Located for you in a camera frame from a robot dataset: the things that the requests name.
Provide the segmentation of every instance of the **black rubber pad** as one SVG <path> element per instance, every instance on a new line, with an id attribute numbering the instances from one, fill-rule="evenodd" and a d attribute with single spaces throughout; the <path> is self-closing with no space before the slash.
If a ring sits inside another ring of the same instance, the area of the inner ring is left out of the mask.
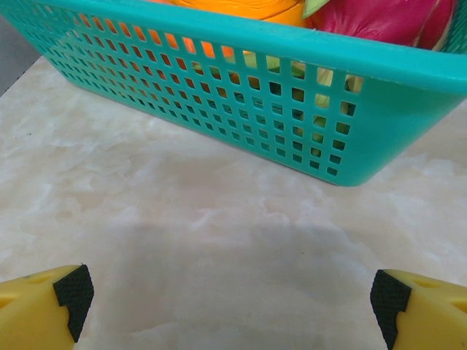
<path id="1" fill-rule="evenodd" d="M 398 334 L 397 315 L 406 310 L 411 293 L 412 288 L 383 270 L 378 270 L 371 288 L 370 300 L 389 350 L 393 350 Z"/>
<path id="2" fill-rule="evenodd" d="M 60 306 L 68 308 L 68 329 L 74 342 L 77 343 L 94 297 L 93 282 L 88 267 L 81 265 L 54 283 L 53 288 Z"/>

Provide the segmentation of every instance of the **table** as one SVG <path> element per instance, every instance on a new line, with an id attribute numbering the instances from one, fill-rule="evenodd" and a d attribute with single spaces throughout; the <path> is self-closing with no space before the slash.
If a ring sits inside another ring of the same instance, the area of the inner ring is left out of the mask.
<path id="1" fill-rule="evenodd" d="M 0 280 L 89 266 L 78 350 L 386 349 L 379 268 L 467 285 L 467 105 L 334 187 L 70 85 L 0 98 Z"/>

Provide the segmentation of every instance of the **green leaf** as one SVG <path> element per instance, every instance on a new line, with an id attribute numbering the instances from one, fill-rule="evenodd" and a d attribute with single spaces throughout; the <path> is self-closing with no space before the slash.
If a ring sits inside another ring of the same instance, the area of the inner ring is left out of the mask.
<path id="1" fill-rule="evenodd" d="M 305 7 L 304 13 L 302 18 L 307 18 L 313 15 L 316 11 L 318 11 L 321 7 L 326 5 L 329 0 L 305 0 Z"/>

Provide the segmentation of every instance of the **basket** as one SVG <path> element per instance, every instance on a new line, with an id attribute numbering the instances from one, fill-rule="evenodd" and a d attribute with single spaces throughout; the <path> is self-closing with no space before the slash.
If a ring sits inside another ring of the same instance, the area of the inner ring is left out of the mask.
<path id="1" fill-rule="evenodd" d="M 0 0 L 0 12 L 71 83 L 341 186 L 467 96 L 467 0 L 443 52 L 142 0 Z"/>

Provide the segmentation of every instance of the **yellow plastic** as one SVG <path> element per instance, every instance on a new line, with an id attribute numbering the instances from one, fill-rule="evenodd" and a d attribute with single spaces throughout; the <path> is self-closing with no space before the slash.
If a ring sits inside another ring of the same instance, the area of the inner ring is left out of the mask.
<path id="1" fill-rule="evenodd" d="M 414 273 L 386 270 L 412 288 L 397 317 L 393 350 L 466 350 L 467 288 Z"/>
<path id="2" fill-rule="evenodd" d="M 70 350 L 69 312 L 53 284 L 75 271 L 70 265 L 0 284 L 1 350 Z"/>

